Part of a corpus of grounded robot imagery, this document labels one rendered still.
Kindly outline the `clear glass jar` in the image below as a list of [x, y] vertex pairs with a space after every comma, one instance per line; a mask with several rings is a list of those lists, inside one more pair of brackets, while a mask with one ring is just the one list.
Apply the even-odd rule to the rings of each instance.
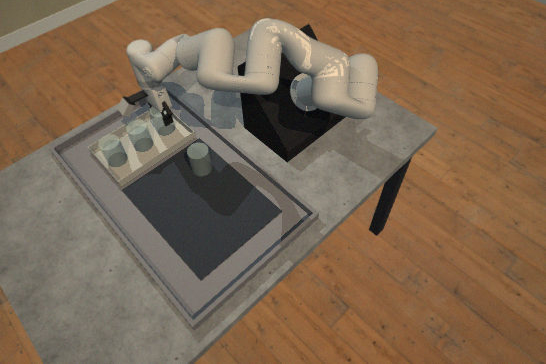
[[98, 142], [98, 147], [111, 167], [121, 167], [128, 160], [121, 141], [116, 135], [110, 134], [102, 137]]
[[158, 112], [153, 106], [150, 109], [150, 114], [152, 117], [152, 120], [154, 122], [156, 131], [161, 135], [168, 135], [172, 133], [175, 130], [175, 123], [173, 120], [173, 123], [169, 124], [168, 126], [164, 125], [163, 122], [163, 116], [160, 112]]
[[194, 143], [187, 149], [192, 171], [197, 176], [208, 175], [212, 171], [209, 149], [204, 143]]
[[146, 152], [153, 147], [154, 142], [145, 121], [131, 121], [127, 125], [126, 131], [136, 151]]

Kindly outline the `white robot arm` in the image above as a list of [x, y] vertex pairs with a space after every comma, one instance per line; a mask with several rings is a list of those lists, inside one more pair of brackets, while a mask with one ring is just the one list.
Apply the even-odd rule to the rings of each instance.
[[284, 53], [302, 73], [290, 87], [292, 101], [299, 109], [318, 108], [353, 119], [367, 119], [375, 111], [378, 65], [373, 56], [359, 53], [348, 57], [281, 20], [266, 18], [253, 24], [244, 76], [233, 75], [235, 43], [231, 33], [223, 28], [194, 36], [181, 34], [153, 51], [146, 40], [127, 46], [129, 61], [142, 88], [159, 87], [181, 65], [189, 71], [197, 70], [198, 83], [207, 89], [268, 95], [278, 88]]

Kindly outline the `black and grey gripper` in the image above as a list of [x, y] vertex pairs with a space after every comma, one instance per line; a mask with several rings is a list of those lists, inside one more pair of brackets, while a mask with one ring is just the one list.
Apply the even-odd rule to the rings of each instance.
[[[151, 104], [150, 108], [153, 106], [158, 112], [160, 112], [163, 116], [162, 119], [163, 119], [164, 125], [168, 126], [169, 124], [173, 123], [172, 111], [170, 110], [170, 108], [172, 107], [172, 103], [162, 81], [159, 87], [157, 86], [154, 88], [142, 88], [140, 86], [139, 87], [146, 94], [148, 94], [148, 96], [145, 97], [145, 99], [149, 105]], [[167, 114], [164, 114], [163, 111], [166, 111]]]

